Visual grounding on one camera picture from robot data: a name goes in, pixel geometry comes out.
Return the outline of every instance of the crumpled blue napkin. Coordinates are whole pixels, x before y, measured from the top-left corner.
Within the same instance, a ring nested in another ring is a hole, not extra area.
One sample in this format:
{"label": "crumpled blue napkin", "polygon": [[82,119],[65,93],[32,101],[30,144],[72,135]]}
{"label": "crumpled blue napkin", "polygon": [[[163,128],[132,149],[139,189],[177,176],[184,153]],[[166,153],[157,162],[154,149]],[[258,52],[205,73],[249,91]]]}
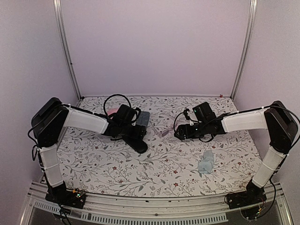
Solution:
{"label": "crumpled blue napkin", "polygon": [[198,163],[198,172],[203,174],[211,174],[212,167],[215,163],[212,150],[205,151],[203,159]]}

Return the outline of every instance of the floral tablecloth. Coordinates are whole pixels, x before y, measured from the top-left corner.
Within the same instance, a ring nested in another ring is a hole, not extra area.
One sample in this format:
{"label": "floral tablecloth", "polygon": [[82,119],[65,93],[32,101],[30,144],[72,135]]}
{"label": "floral tablecloth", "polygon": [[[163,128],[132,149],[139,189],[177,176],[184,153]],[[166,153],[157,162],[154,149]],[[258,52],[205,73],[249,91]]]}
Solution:
{"label": "floral tablecloth", "polygon": [[[87,97],[80,107],[103,113],[106,97]],[[68,128],[58,149],[60,170],[69,188],[88,192],[144,197],[196,196],[244,190],[261,159],[248,131],[218,135],[209,143],[180,141],[173,136],[173,121],[186,107],[209,102],[217,114],[236,110],[229,98],[129,97],[132,107],[150,112],[144,141],[148,150],[136,153],[125,142],[90,131]],[[114,97],[107,110],[126,104]],[[178,124],[187,123],[184,116]],[[211,174],[199,174],[198,162],[212,150]]]}

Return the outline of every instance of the lavender wall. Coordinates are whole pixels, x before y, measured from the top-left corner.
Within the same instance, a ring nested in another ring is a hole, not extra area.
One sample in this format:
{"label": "lavender wall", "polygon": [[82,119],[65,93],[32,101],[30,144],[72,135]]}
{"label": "lavender wall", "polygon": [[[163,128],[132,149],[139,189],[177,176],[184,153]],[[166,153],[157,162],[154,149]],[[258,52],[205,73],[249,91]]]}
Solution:
{"label": "lavender wall", "polygon": [[250,1],[64,0],[81,92],[229,96]]}
{"label": "lavender wall", "polygon": [[75,95],[52,1],[1,1],[0,24],[0,224],[16,225],[41,175],[26,135],[31,117],[50,97],[75,103]]}
{"label": "lavender wall", "polygon": [[[254,33],[235,103],[240,110],[281,100],[300,116],[300,1],[259,1]],[[269,145],[266,131],[252,132],[260,154]],[[275,176],[280,180],[295,224],[300,224],[300,144]]]}

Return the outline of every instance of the black cable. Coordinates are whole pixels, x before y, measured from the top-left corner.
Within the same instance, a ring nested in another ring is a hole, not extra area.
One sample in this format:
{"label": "black cable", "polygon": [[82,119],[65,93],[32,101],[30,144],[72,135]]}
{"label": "black cable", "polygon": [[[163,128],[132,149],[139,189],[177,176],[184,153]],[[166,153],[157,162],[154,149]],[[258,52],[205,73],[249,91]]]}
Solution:
{"label": "black cable", "polygon": [[139,108],[135,108],[135,119],[131,121],[130,123],[135,123],[137,119],[140,117],[142,111]]}
{"label": "black cable", "polygon": [[174,130],[174,133],[176,133],[176,130],[175,130],[176,120],[177,120],[178,117],[179,117],[180,115],[182,115],[182,114],[183,114],[183,112],[179,113],[179,114],[176,116],[175,120],[174,120],[174,123],[173,123],[173,130]]}
{"label": "black cable", "polygon": [[211,135],[211,138],[208,141],[203,141],[203,140],[201,140],[201,138],[199,138],[199,140],[203,143],[208,143],[208,142],[211,142],[212,140],[214,140],[214,138],[215,138],[214,135]]}
{"label": "black cable", "polygon": [[59,205],[59,204],[58,204],[58,206],[60,207],[60,218],[61,218],[61,221],[63,222],[63,224],[64,224],[64,225],[67,225],[67,224],[65,223],[65,221],[64,221],[64,219],[66,219],[67,222],[69,223],[69,225],[72,225],[71,222],[70,222],[70,220],[69,220],[69,218],[67,217],[67,215],[66,215],[66,213],[65,213],[65,211],[64,211],[64,208],[63,208],[61,205]]}
{"label": "black cable", "polygon": [[272,209],[272,207],[273,207],[273,205],[274,205],[274,202],[275,202],[275,200],[276,200],[276,187],[275,187],[274,183],[272,182],[272,178],[270,178],[270,183],[271,183],[271,185],[274,187],[274,198],[273,198],[273,201],[272,201],[270,207],[269,207],[269,208],[267,209],[267,211],[265,211],[265,213],[263,213],[261,216],[258,215],[256,218],[255,218],[255,217],[254,217],[254,218],[248,218],[247,220],[257,220],[257,219],[259,219],[259,218],[265,216],[265,215]]}
{"label": "black cable", "polygon": [[37,157],[37,154],[38,154],[38,150],[36,150],[36,152],[34,153],[34,149],[35,148],[38,148],[38,146],[35,144],[33,147],[32,147],[32,150],[31,150],[31,157],[32,157],[32,160],[35,161],[36,160],[36,157]]}
{"label": "black cable", "polygon": [[128,99],[125,95],[122,95],[122,94],[114,94],[114,95],[109,96],[109,97],[104,101],[104,103],[103,103],[103,111],[104,111],[104,113],[105,113],[106,116],[108,116],[108,114],[107,114],[105,105],[106,105],[106,103],[107,103],[107,101],[108,101],[109,99],[111,99],[112,97],[115,97],[115,96],[121,96],[121,97],[125,98],[126,101],[127,101],[128,104],[129,104],[129,107],[132,108],[129,99]]}

